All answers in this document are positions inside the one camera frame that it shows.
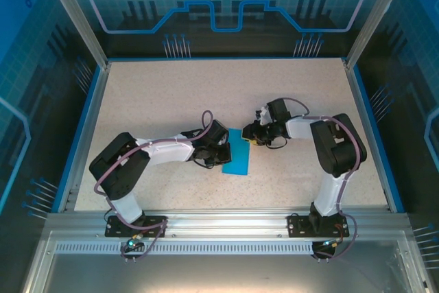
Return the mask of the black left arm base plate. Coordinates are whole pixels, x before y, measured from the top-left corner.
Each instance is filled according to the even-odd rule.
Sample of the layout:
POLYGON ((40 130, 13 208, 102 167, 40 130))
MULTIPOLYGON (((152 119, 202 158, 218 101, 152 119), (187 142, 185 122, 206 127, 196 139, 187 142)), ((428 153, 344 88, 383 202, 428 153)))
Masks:
POLYGON ((106 221, 106 228, 104 231, 105 237, 133 237, 137 234, 142 234, 143 237, 153 238, 160 231, 158 226, 161 222, 167 220, 165 216, 148 216, 142 215, 134 222, 134 226, 155 226, 154 228, 145 230, 137 230, 126 226, 116 215, 110 216, 106 221))

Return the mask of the aluminium frame beam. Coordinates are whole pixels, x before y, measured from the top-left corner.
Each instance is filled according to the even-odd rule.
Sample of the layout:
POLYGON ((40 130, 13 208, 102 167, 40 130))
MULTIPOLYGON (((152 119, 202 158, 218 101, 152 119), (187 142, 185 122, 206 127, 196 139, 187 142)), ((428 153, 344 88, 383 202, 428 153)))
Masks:
MULTIPOLYGON (((146 211, 148 216, 168 218, 167 237, 177 238, 275 238, 287 234, 286 217, 297 213, 307 215, 308 209, 187 209, 146 211)), ((367 236, 392 236, 411 228, 408 215, 392 213, 385 207, 354 207, 345 212, 353 216, 361 239, 367 236)), ((78 211, 52 213, 45 222, 44 232, 65 237, 96 238, 104 234, 102 212, 78 211)))

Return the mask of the blue cloth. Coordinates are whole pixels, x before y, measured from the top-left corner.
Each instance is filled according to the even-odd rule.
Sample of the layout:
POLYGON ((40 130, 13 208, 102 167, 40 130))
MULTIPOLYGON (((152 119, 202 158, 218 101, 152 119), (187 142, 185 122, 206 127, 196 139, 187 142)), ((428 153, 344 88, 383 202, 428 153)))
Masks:
POLYGON ((250 158, 250 143, 241 137, 241 130, 229 130, 231 162, 222 166, 223 174, 246 176, 250 158))

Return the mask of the side frame rail blue trim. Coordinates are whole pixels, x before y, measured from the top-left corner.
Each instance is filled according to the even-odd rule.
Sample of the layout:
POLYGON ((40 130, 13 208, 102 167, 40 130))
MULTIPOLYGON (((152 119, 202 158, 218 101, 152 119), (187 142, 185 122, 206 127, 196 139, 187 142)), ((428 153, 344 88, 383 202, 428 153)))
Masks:
POLYGON ((388 208, 393 213, 405 213, 405 207, 403 206, 359 69, 357 65, 350 68, 345 57, 342 57, 342 63, 366 134, 370 153, 377 169, 388 208))
POLYGON ((51 207, 52 213, 64 212, 71 190, 81 185, 109 72, 110 67, 107 69, 98 67, 93 76, 58 185, 58 191, 51 207))

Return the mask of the aluminium frame post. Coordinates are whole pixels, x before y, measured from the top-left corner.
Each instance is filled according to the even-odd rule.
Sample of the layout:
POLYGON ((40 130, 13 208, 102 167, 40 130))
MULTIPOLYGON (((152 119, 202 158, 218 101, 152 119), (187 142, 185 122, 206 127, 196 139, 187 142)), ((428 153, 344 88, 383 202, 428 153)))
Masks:
POLYGON ((353 67, 357 64, 360 56, 364 52, 368 45, 372 35, 375 33, 378 25, 380 24, 385 13, 388 11, 390 4, 393 0, 376 0, 374 6, 362 29, 360 30, 351 50, 344 61, 344 66, 347 71, 352 71, 353 67))
POLYGON ((60 0, 95 62, 107 70, 108 59, 77 0, 60 0))

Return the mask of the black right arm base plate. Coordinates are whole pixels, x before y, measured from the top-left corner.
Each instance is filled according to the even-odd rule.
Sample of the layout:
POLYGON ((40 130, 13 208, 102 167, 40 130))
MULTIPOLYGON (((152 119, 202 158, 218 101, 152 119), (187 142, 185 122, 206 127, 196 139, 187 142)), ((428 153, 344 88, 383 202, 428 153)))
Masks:
POLYGON ((349 237, 346 218, 340 214, 321 217, 317 214, 298 215, 293 213, 286 217, 287 232, 290 238, 324 238, 349 237))

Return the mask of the silver metal sheet panel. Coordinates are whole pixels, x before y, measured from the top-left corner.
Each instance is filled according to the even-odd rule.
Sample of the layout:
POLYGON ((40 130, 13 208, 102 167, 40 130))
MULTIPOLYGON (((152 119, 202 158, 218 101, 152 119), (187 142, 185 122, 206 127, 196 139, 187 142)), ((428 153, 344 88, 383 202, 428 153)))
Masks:
POLYGON ((359 241, 340 258, 309 255, 59 255, 41 242, 22 293, 439 293, 416 245, 359 241))

